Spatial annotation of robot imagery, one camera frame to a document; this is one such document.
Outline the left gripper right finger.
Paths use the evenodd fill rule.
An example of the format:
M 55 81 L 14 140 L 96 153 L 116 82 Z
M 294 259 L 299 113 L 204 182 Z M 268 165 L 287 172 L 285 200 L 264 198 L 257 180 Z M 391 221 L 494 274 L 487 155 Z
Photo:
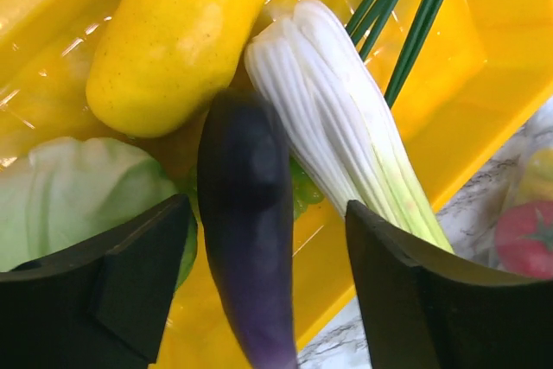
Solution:
M 551 367 L 551 281 L 457 257 L 356 200 L 346 243 L 373 367 Z

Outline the purple toy eggplant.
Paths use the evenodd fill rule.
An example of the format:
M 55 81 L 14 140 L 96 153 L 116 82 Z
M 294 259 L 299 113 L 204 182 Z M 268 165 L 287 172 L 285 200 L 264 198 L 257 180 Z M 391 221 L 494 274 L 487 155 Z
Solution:
M 226 318 L 254 368 L 296 368 L 294 201 L 274 106 L 226 89 L 212 101 L 197 162 L 207 260 Z

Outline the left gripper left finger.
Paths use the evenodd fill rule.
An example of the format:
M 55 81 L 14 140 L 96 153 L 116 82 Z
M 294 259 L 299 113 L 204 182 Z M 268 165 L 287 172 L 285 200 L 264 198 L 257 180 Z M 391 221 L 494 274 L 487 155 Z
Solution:
M 174 195 L 136 218 L 1 275 L 3 368 L 156 362 L 188 234 Z

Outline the clear zip top bag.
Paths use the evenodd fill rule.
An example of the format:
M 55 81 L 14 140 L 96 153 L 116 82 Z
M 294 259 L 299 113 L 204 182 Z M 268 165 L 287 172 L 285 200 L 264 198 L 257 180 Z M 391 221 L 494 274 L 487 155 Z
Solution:
M 525 277 L 552 278 L 552 140 L 527 145 L 509 177 L 499 214 L 470 257 Z

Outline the red toy apple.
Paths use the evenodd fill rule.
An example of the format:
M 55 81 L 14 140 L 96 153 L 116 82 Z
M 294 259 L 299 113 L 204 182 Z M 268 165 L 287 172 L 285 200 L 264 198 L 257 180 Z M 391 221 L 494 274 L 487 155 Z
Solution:
M 494 232 L 495 251 L 509 272 L 552 278 L 552 201 L 535 200 L 508 208 Z

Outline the green toy grapes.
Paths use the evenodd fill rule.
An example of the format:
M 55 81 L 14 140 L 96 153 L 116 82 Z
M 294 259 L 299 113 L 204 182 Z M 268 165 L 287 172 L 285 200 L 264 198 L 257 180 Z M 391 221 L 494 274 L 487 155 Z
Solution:
M 289 166 L 293 185 L 294 220 L 297 220 L 310 205 L 321 203 L 324 195 L 294 158 L 289 160 Z

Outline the yellow toy bananas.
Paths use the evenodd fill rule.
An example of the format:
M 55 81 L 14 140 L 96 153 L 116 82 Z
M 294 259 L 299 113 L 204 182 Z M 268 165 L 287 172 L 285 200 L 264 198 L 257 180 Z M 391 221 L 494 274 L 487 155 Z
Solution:
M 514 200 L 516 205 L 552 200 L 552 148 L 537 150 L 528 159 Z

